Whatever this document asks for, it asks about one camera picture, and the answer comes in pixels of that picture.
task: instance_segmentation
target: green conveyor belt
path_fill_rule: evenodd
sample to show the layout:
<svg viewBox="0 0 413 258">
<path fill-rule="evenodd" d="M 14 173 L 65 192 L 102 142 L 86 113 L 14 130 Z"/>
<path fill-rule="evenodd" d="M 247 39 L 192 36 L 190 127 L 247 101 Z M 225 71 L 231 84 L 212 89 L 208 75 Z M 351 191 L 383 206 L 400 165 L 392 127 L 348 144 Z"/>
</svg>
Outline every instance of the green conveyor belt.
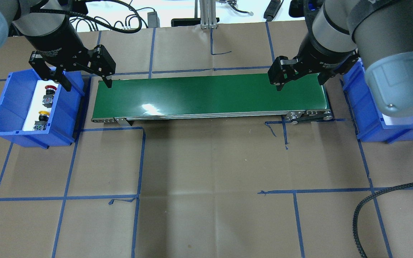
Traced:
<svg viewBox="0 0 413 258">
<path fill-rule="evenodd" d="M 276 91 L 267 74 L 144 80 L 115 80 L 98 85 L 92 121 L 202 118 L 284 114 L 330 109 L 317 75 L 287 83 Z"/>
</svg>

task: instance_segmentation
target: metal bracket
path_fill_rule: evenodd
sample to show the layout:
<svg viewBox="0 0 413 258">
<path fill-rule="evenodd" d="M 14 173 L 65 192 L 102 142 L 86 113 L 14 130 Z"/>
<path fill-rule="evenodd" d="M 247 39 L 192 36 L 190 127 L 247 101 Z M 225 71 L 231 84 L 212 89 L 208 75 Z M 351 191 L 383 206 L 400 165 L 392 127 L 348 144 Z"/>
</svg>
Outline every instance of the metal bracket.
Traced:
<svg viewBox="0 0 413 258">
<path fill-rule="evenodd" d="M 200 0 L 200 28 L 218 28 L 216 21 L 216 0 Z"/>
<path fill-rule="evenodd" d="M 285 117 L 285 121 L 291 124 L 298 124 L 299 122 L 329 121 L 333 119 L 331 110 L 298 110 L 289 111 Z"/>
<path fill-rule="evenodd" d="M 133 122 L 127 121 L 125 118 L 114 118 L 116 122 L 119 123 L 120 126 L 131 126 Z"/>
</svg>

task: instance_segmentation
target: black corrugated hose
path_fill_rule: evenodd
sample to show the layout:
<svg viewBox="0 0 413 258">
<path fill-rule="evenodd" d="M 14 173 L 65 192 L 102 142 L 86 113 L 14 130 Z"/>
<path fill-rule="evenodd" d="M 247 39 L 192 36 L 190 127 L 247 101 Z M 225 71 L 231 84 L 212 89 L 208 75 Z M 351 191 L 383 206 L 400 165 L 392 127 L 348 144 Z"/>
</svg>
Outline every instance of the black corrugated hose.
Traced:
<svg viewBox="0 0 413 258">
<path fill-rule="evenodd" d="M 364 200 L 362 200 L 358 206 L 355 209 L 355 213 L 353 215 L 353 238 L 355 239 L 355 244 L 356 247 L 358 248 L 358 252 L 361 255 L 362 258 L 367 258 L 366 253 L 364 252 L 361 243 L 359 241 L 359 236 L 358 236 L 358 215 L 359 215 L 359 211 L 361 210 L 361 208 L 364 206 L 364 204 L 366 204 L 368 201 L 376 198 L 377 196 L 392 192 L 392 191 L 396 191 L 396 190 L 402 190 L 402 189 L 406 189 L 406 188 L 410 188 L 413 187 L 413 183 L 406 183 L 404 185 L 400 185 L 400 186 L 393 186 L 390 188 L 386 188 L 383 189 L 381 191 L 378 191 L 366 198 L 364 198 Z"/>
</svg>

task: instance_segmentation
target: storage bin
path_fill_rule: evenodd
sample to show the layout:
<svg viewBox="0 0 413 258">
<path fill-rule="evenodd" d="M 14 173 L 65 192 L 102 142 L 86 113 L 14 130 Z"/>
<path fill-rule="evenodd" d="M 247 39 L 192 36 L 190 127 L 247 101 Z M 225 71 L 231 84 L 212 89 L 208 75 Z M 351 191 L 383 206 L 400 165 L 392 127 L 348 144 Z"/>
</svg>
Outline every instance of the storage bin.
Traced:
<svg viewBox="0 0 413 258">
<path fill-rule="evenodd" d="M 364 67 L 361 60 L 343 77 L 343 90 L 348 95 L 358 127 L 358 139 L 363 142 L 388 143 L 413 140 L 413 116 L 390 118 L 377 109 L 372 93 L 364 80 Z"/>
<path fill-rule="evenodd" d="M 0 98 L 0 137 L 22 147 L 44 149 L 49 146 L 71 145 L 74 142 L 72 134 L 79 103 L 84 96 L 84 81 L 80 72 L 63 73 L 72 84 L 71 91 L 67 92 L 58 85 L 46 130 L 39 131 L 22 131 L 22 127 L 36 83 L 41 78 L 33 69 L 11 72 L 7 76 Z"/>
</svg>

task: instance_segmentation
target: cable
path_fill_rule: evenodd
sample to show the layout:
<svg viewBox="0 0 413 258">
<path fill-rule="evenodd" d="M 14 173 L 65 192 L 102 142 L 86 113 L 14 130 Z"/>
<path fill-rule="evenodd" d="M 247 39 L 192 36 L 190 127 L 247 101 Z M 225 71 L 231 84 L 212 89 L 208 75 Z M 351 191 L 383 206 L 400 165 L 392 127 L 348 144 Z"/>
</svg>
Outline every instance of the cable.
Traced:
<svg viewBox="0 0 413 258">
<path fill-rule="evenodd" d="M 122 28 L 125 28 L 125 26 L 123 26 L 123 23 L 121 21 L 116 21 L 116 23 L 114 24 L 113 27 L 116 27 L 116 24 L 120 23 L 122 25 Z"/>
<path fill-rule="evenodd" d="M 139 8 L 139 9 L 136 9 L 136 10 L 144 10 L 144 9 L 152 9 L 152 11 L 156 11 L 154 8 L 152 8 L 152 7 L 143 7 L 143 8 Z"/>
<path fill-rule="evenodd" d="M 131 14 L 131 15 L 128 15 L 126 18 L 125 18 L 125 26 L 130 26 L 130 23 L 129 24 L 127 24 L 127 19 L 129 18 L 129 17 L 136 17 L 136 15 L 134 15 L 134 14 Z"/>
<path fill-rule="evenodd" d="M 101 0 L 87 0 L 86 2 L 97 2 L 97 1 L 101 1 Z M 75 11 L 54 10 L 54 9 L 36 9 L 36 8 L 32 8 L 32 9 L 31 9 L 31 13 L 53 13 L 53 14 L 64 14 L 64 15 L 69 15 L 69 16 L 77 16 L 77 17 L 81 17 L 81 18 L 83 18 L 83 19 L 92 21 L 92 22 L 94 22 L 94 23 L 98 23 L 98 24 L 100 24 L 101 26 L 103 26 L 103 27 L 105 27 L 105 28 L 108 28 L 108 29 L 111 29 L 111 30 L 113 30 L 113 31 L 117 31 L 117 32 L 120 32 L 120 33 L 125 33 L 125 34 L 132 34 L 132 33 L 136 33 L 136 32 L 138 32 L 138 31 L 141 30 L 142 25 L 143 25 L 143 24 L 142 24 L 143 18 L 141 18 L 141 17 L 139 16 L 138 11 L 136 11 L 131 5 L 129 5 L 129 4 L 125 3 L 125 2 L 122 2 L 122 1 L 120 1 L 120 0 L 106 0 L 106 1 L 114 2 L 114 3 L 118 3 L 118 4 L 121 4 L 121 5 L 124 5 L 124 6 L 128 7 L 129 10 L 133 11 L 133 12 L 135 13 L 136 17 L 138 18 L 138 27 L 135 28 L 135 29 L 120 29 L 120 28 L 115 28 L 115 27 L 110 26 L 110 25 L 108 25 L 108 24 L 106 24 L 106 23 L 104 23 L 104 22 L 102 22 L 102 21 L 99 21 L 99 20 L 97 20 L 97 19 L 95 19 L 95 18 L 92 18 L 92 17 L 90 17 L 90 16 L 87 16 L 87 15 L 85 15 L 85 14 L 78 13 L 78 12 L 75 12 Z"/>
<path fill-rule="evenodd" d="M 133 18 L 136 18 L 136 16 L 133 16 L 133 17 L 131 17 L 131 18 L 128 20 L 128 26 L 129 26 L 129 27 L 130 27 L 130 20 L 133 19 Z M 143 23 L 144 23 L 144 25 L 146 26 L 146 28 L 148 28 L 148 24 L 146 23 L 146 21 L 145 21 L 144 19 L 141 19 L 141 21 L 143 21 Z"/>
<path fill-rule="evenodd" d="M 393 187 L 389 187 L 386 189 L 383 189 L 381 191 L 378 191 L 377 193 L 374 193 L 366 198 L 364 198 L 364 200 L 362 200 L 358 206 L 355 209 L 355 213 L 353 214 L 353 238 L 355 239 L 355 244 L 356 247 L 358 249 L 359 254 L 361 255 L 362 258 L 367 258 L 366 253 L 364 252 L 364 249 L 362 248 L 362 245 L 359 241 L 359 236 L 358 236 L 358 215 L 359 215 L 359 211 L 361 210 L 361 208 L 364 206 L 364 204 L 366 204 L 368 201 L 377 198 L 377 196 L 392 192 L 392 191 L 396 191 L 396 190 L 402 190 L 402 189 L 406 189 L 406 188 L 410 188 L 413 187 L 413 183 L 406 183 L 404 185 L 400 185 L 400 186 L 393 186 Z"/>
<path fill-rule="evenodd" d="M 108 25 L 109 26 L 113 26 L 113 25 L 111 25 L 110 24 L 110 22 L 108 21 L 108 20 L 106 20 L 105 18 L 102 18 L 102 17 L 100 17 L 100 16 L 95 16 L 94 17 L 94 19 L 97 19 L 97 18 L 100 18 L 100 19 L 102 19 L 103 21 L 106 21 L 106 23 L 108 23 Z"/>
<path fill-rule="evenodd" d="M 85 19 L 79 19 L 79 21 L 76 23 L 76 27 L 74 28 L 76 31 L 77 31 L 77 25 L 79 25 L 79 23 L 80 23 L 81 21 L 84 21 L 85 23 L 87 23 L 87 25 L 89 25 L 90 31 L 95 31 L 95 28 L 92 29 L 92 26 L 90 26 L 90 23 L 89 23 L 87 20 L 85 20 Z"/>
<path fill-rule="evenodd" d="M 254 15 L 252 11 L 238 10 L 237 7 L 233 6 L 231 3 L 228 3 L 228 4 L 232 7 L 232 9 L 234 9 L 238 13 L 246 13 L 246 14 L 249 14 L 250 16 Z"/>
</svg>

